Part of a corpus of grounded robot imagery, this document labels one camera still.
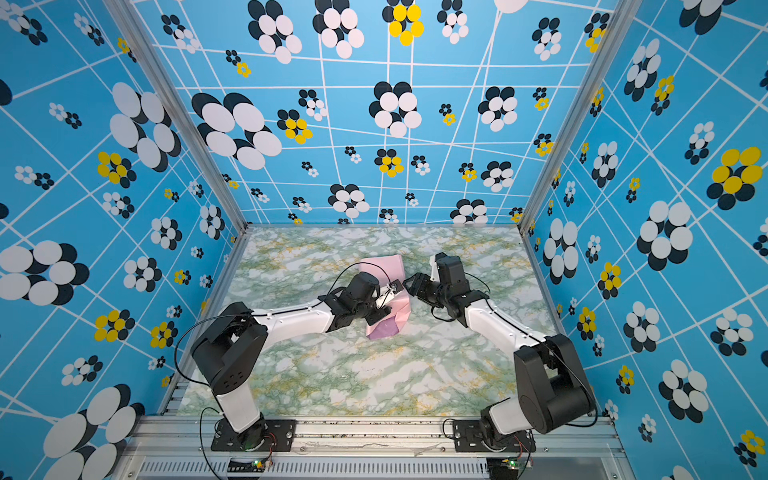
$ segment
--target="pink cloth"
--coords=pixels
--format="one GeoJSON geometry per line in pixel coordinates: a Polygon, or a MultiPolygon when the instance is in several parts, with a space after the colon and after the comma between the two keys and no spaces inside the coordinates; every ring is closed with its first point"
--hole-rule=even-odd
{"type": "MultiPolygon", "coordinates": [[[[374,265],[382,267],[387,275],[389,275],[391,281],[400,280],[400,282],[402,282],[406,279],[406,269],[402,265],[402,257],[400,255],[364,258],[360,261],[373,263],[374,265]]],[[[363,263],[360,265],[360,271],[375,276],[379,279],[379,285],[387,284],[384,272],[373,265],[366,265],[363,263]]],[[[395,298],[390,300],[387,305],[392,307],[392,312],[376,325],[366,327],[366,335],[371,340],[397,334],[405,326],[408,317],[411,315],[411,299],[408,292],[405,290],[395,295],[395,298]]]]}

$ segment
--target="blue wall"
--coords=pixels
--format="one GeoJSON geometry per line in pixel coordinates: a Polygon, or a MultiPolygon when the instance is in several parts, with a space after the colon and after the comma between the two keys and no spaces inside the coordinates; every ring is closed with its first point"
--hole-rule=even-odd
{"type": "Polygon", "coordinates": [[[158,0],[134,7],[193,121],[206,124],[204,138],[248,220],[383,223],[394,215],[398,223],[510,224],[550,150],[534,142],[556,140],[616,4],[158,0]],[[401,14],[405,33],[388,21],[401,14]],[[329,25],[339,17],[334,37],[329,25]],[[512,88],[515,100],[503,104],[512,88]],[[412,95],[403,97],[407,90],[412,95]],[[214,110],[194,108],[195,98],[226,104],[239,94],[258,109],[251,127],[266,122],[275,135],[255,140],[258,153],[249,143],[256,132],[231,114],[212,131],[214,110]],[[490,98],[498,100],[482,104],[490,98]],[[382,104],[397,106],[396,117],[381,113],[382,104]],[[235,155],[233,140],[245,153],[235,155]],[[494,175],[488,184],[485,172],[494,175]]]}
{"type": "Polygon", "coordinates": [[[168,347],[199,317],[235,233],[224,219],[208,236],[201,207],[220,204],[101,2],[8,7],[0,478],[84,467],[101,478],[136,415],[157,411],[174,374],[168,347]],[[146,138],[132,151],[137,125],[146,138]]]}
{"type": "Polygon", "coordinates": [[[768,478],[767,22],[643,2],[528,232],[643,480],[768,478]]]}

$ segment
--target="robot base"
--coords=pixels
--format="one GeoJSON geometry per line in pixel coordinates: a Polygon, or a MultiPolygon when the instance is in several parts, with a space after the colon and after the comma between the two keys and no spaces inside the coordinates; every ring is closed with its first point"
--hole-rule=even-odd
{"type": "MultiPolygon", "coordinates": [[[[480,428],[478,420],[454,420],[453,436],[455,437],[453,445],[457,452],[488,452],[489,448],[483,441],[483,431],[480,428]]],[[[536,442],[527,437],[527,432],[517,432],[508,437],[505,445],[489,445],[491,449],[498,452],[519,453],[522,444],[523,452],[535,452],[536,442]]]]}
{"type": "Polygon", "coordinates": [[[272,447],[273,452],[290,452],[295,429],[296,420],[265,420],[262,415],[247,430],[236,433],[223,418],[216,422],[210,449],[214,452],[268,452],[272,447]],[[272,445],[267,433],[275,435],[276,445],[272,445]]]}

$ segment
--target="marble tabletop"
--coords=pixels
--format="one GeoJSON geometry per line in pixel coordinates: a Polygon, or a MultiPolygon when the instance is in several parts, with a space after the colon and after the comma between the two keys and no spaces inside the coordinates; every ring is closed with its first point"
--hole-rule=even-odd
{"type": "MultiPolygon", "coordinates": [[[[429,272],[429,257],[459,255],[506,312],[555,333],[514,227],[256,228],[224,305],[276,308],[315,300],[349,263],[401,255],[406,276],[429,272]]],[[[349,269],[338,285],[356,273],[349,269]]],[[[470,277],[473,288],[484,287],[470,277]]],[[[513,362],[458,322],[442,322],[411,298],[412,314],[397,335],[370,340],[366,323],[307,334],[262,352],[248,379],[264,415],[479,415],[515,395],[513,362]]],[[[445,315],[444,310],[436,310],[445,315]]],[[[195,371],[195,379],[202,379],[195,371]]],[[[191,384],[180,415],[216,407],[210,390],[191,384]]]]}

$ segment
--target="folded cloth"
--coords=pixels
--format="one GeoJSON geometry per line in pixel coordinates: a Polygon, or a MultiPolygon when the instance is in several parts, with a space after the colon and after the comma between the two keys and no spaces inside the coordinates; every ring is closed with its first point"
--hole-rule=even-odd
{"type": "MultiPolygon", "coordinates": [[[[402,257],[400,255],[390,255],[389,257],[373,257],[364,258],[361,262],[373,263],[384,269],[391,281],[400,280],[402,282],[406,279],[406,269],[402,265],[402,257]]],[[[387,278],[379,268],[373,265],[367,265],[365,263],[360,264],[360,271],[367,272],[375,276],[379,280],[379,285],[386,285],[387,278]]],[[[408,292],[403,290],[395,295],[395,298],[390,300],[387,305],[392,307],[392,312],[381,319],[373,326],[366,327],[366,335],[369,339],[381,339],[387,336],[393,336],[397,334],[408,321],[408,317],[411,315],[411,300],[408,292]]]]}

